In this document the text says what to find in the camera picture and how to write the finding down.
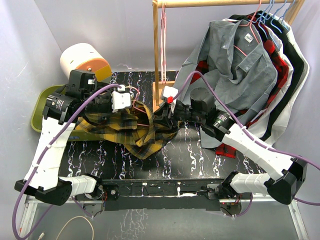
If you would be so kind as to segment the yellow plaid flannel shirt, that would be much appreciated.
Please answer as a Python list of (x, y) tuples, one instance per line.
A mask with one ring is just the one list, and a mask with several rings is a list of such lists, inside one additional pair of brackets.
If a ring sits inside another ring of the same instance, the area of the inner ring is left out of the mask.
[(87, 113), (77, 119), (75, 129), (122, 144), (140, 160), (160, 151), (178, 132), (177, 127), (155, 123), (153, 111), (140, 101), (115, 113)]

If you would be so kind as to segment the pink wire hanger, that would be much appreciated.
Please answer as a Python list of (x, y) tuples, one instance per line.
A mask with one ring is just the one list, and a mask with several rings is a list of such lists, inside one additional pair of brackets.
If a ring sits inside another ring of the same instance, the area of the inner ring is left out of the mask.
[(140, 95), (139, 90), (133, 86), (126, 86), (126, 89), (133, 89), (136, 91), (135, 98), (132, 100), (132, 106), (128, 114), (128, 119), (123, 119), (119, 125), (120, 129), (136, 129), (137, 127), (150, 127), (153, 124), (153, 113), (151, 109), (143, 102), (138, 101)]

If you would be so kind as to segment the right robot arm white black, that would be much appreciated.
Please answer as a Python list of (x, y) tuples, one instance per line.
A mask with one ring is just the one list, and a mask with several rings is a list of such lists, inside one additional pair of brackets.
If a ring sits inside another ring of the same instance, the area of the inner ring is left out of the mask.
[(260, 174), (231, 172), (216, 188), (217, 195), (233, 199), (243, 193), (258, 193), (284, 205), (292, 202), (305, 181), (306, 162), (277, 153), (260, 139), (246, 135), (228, 112), (216, 109), (215, 98), (206, 88), (193, 89), (189, 105), (177, 100), (177, 93), (178, 89), (165, 86), (161, 93), (163, 103), (155, 112), (169, 128), (176, 128), (179, 121), (199, 123), (207, 135), (241, 152), (264, 170)]

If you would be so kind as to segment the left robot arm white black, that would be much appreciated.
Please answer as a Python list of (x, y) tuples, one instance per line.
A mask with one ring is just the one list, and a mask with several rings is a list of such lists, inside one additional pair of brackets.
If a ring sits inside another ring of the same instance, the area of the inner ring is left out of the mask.
[(77, 195), (85, 194), (93, 200), (103, 195), (98, 177), (91, 174), (59, 177), (59, 168), (78, 117), (83, 117), (90, 105), (111, 112), (111, 93), (118, 87), (98, 82), (93, 72), (76, 69), (70, 72), (67, 84), (48, 95), (33, 161), (25, 177), (14, 185), (21, 196), (26, 194), (43, 203), (61, 206)]

